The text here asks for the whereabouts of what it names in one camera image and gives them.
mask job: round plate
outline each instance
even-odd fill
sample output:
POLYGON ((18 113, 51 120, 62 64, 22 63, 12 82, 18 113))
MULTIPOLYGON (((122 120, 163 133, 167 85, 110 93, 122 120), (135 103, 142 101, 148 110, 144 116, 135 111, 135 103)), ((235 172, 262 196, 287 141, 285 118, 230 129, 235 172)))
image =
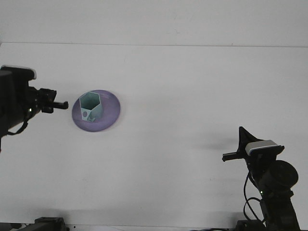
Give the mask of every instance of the round plate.
POLYGON ((100 95, 101 104, 103 106, 103 115, 94 122, 82 120, 80 112, 79 98, 76 100, 72 109, 72 119, 74 123, 85 131, 102 131, 113 125, 120 115, 120 102, 117 97, 106 90, 91 90, 100 95))

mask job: white tabletop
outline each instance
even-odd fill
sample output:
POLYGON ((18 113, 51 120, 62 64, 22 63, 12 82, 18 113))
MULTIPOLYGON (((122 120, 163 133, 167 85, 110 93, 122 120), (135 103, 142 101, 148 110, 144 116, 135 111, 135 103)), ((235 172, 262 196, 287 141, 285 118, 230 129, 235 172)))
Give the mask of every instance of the white tabletop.
POLYGON ((36 69, 30 85, 57 90, 70 109, 2 139, 0 220, 234 227, 247 170, 221 155, 236 151, 244 126, 285 145, 279 159, 298 170, 292 202, 307 228, 307 60, 307 48, 3 43, 1 64, 36 69), (88 133, 71 107, 94 89, 114 93, 122 111, 88 133))

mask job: black cable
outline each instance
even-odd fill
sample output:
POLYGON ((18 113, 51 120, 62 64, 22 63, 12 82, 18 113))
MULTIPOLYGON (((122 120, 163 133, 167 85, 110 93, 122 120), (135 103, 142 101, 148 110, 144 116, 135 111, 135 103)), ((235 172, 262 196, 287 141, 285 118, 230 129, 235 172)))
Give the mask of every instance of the black cable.
POLYGON ((258 201, 259 203, 261 202, 261 200, 259 198, 256 198, 256 197, 250 197, 247 201, 250 201, 250 200, 255 200, 255 201, 258 201))
POLYGON ((247 195, 246 195, 246 185, 247 185, 247 182, 248 182, 248 178, 250 176, 250 171, 248 172, 247 174, 247 177, 246 177, 246 180, 245 180, 245 184, 244 184, 244 197, 245 197, 245 205, 244 205, 244 208, 243 208, 243 213, 244 213, 244 216, 246 217, 247 220, 251 220, 250 217, 246 214, 246 211, 245 211, 245 206, 246 204, 248 205, 248 207, 250 208, 250 211, 253 213, 253 215, 255 216, 255 218, 259 221, 261 221, 258 216, 256 215, 256 213, 254 212, 254 210, 252 209, 251 205, 249 204, 249 200, 247 199, 247 195))

